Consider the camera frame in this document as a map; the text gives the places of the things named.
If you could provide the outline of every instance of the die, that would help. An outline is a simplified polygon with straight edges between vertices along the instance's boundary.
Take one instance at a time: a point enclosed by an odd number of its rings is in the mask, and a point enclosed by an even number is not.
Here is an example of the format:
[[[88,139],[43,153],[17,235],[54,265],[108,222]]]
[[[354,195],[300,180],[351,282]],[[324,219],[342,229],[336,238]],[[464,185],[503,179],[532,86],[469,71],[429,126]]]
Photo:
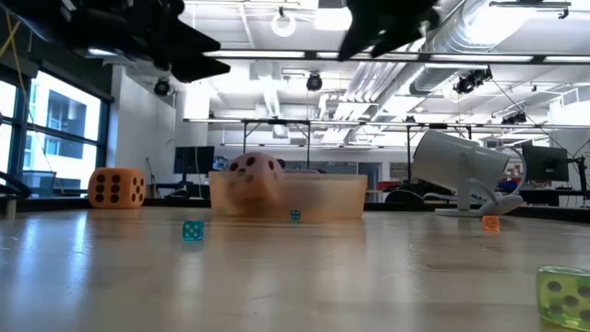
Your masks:
[[[552,323],[590,331],[590,271],[540,267],[537,308],[541,317]]]
[[[244,208],[281,202],[280,181],[284,171],[273,157],[250,152],[236,158],[228,172],[228,200]]]
[[[195,242],[203,240],[205,223],[203,221],[187,220],[183,224],[183,240],[185,242]]]
[[[481,222],[484,231],[500,231],[500,218],[498,216],[483,216]]]
[[[299,219],[301,219],[301,211],[291,210],[291,220],[297,221]]]
[[[146,198],[146,179],[137,169],[98,168],[88,183],[93,208],[141,208]]]

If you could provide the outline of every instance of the blue die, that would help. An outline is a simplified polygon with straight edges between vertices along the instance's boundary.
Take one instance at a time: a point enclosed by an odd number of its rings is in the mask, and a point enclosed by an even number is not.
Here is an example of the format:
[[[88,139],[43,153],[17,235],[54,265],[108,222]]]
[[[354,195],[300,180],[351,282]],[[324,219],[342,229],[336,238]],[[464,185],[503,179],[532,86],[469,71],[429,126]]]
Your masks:
[[[183,225],[183,240],[186,242],[203,240],[205,223],[203,221],[187,220]]]
[[[299,220],[299,219],[301,219],[301,211],[291,210],[291,220]]]

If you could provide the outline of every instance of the stage light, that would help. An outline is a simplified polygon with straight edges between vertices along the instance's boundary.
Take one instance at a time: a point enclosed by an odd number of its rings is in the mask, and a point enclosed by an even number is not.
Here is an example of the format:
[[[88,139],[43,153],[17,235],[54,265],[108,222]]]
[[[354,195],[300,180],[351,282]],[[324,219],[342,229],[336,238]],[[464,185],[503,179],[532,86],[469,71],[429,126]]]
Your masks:
[[[154,86],[154,93],[156,93],[157,96],[167,97],[174,93],[174,88],[167,78],[160,78],[158,79],[158,83]]]
[[[307,90],[315,92],[321,90],[323,84],[324,82],[322,82],[322,78],[320,77],[319,73],[311,73],[310,77],[307,79],[306,87]]]
[[[454,217],[499,216],[523,203],[523,198],[515,193],[502,196],[492,192],[503,177],[509,159],[509,155],[482,148],[476,141],[429,130],[416,147],[412,175],[456,191],[457,196],[451,198],[456,198],[457,209],[436,209],[436,214]],[[485,198],[480,209],[470,209],[471,194]]]
[[[473,70],[467,75],[459,77],[457,84],[453,86],[453,90],[458,94],[467,94],[473,92],[474,89],[483,85],[483,82],[493,78],[491,69]]]

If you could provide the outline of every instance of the small orange die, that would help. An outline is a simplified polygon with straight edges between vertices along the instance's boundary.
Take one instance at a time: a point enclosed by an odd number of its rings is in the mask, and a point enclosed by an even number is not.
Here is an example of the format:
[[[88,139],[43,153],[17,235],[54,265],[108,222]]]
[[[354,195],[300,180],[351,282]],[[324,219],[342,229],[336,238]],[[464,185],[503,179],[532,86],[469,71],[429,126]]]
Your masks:
[[[498,216],[483,216],[484,231],[500,231],[500,218]]]

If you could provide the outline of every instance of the white desk lamp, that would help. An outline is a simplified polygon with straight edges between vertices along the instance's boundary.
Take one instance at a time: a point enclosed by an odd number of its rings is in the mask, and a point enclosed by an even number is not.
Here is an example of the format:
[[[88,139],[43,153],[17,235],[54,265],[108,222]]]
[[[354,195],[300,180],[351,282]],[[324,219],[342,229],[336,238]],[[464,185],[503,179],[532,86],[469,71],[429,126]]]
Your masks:
[[[436,209],[435,213],[438,215],[500,216],[523,203],[523,198],[516,194],[520,184],[507,196],[493,193],[509,158],[510,156],[499,151],[482,148],[477,142],[429,130],[414,152],[412,174],[429,183],[456,191],[457,208]],[[481,202],[483,205],[478,210],[470,209],[471,193],[487,198]]]

